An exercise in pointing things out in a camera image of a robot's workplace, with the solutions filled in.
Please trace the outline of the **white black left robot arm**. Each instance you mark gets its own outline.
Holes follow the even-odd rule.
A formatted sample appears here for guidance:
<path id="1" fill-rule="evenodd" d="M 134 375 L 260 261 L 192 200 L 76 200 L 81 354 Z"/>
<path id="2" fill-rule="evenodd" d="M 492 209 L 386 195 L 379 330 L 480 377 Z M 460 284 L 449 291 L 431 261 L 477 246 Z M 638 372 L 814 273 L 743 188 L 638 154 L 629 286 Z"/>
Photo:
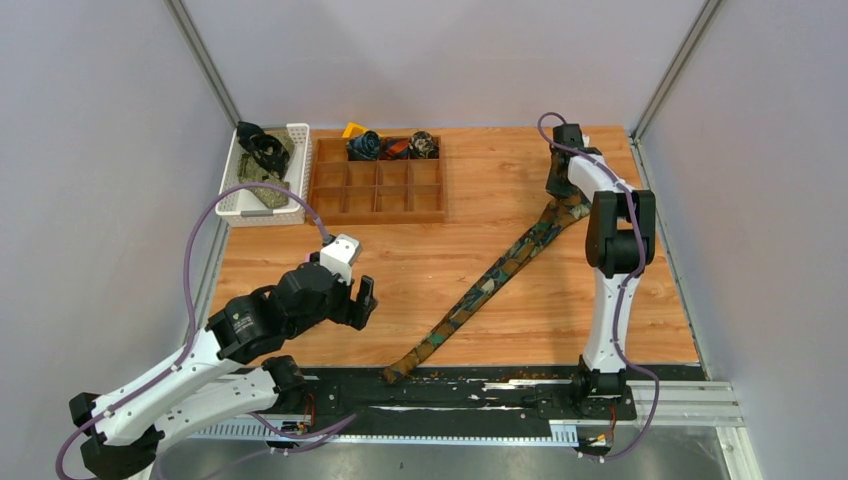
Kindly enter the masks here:
<path id="1" fill-rule="evenodd" d="M 378 301 L 375 281 L 353 284 L 317 262 L 275 285 L 231 299 L 191 344 L 109 394 L 83 392 L 69 402 L 86 439 L 84 466 L 97 479 L 126 479 L 182 439 L 229 418 L 277 408 L 298 411 L 306 380 L 287 340 L 329 320 L 363 329 Z"/>

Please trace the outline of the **dark patterned necktie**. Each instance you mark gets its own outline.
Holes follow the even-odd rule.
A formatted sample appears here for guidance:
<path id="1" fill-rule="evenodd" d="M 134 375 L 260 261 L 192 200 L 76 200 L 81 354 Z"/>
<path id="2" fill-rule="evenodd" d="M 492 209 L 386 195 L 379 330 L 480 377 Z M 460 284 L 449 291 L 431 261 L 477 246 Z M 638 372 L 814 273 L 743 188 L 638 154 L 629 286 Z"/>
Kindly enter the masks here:
<path id="1" fill-rule="evenodd" d="M 494 261 L 430 332 L 383 369 L 383 380 L 396 384 L 424 363 L 567 227 L 587 217 L 590 206 L 591 202 L 581 194 L 549 201 L 539 219 Z"/>

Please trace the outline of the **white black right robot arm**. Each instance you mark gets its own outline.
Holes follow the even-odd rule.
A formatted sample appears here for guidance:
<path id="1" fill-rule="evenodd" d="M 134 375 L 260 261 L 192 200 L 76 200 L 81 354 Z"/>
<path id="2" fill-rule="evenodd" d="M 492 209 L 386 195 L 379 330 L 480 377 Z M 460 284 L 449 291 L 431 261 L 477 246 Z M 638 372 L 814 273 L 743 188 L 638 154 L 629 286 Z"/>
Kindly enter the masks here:
<path id="1" fill-rule="evenodd" d="M 655 252 L 654 194 L 633 188 L 600 151 L 586 145 L 581 127 L 552 129 L 549 184 L 574 187 L 589 201 L 585 240 L 594 271 L 595 296 L 589 339 L 572 376 L 570 403 L 579 415 L 596 417 L 626 397 L 626 336 L 633 298 Z"/>

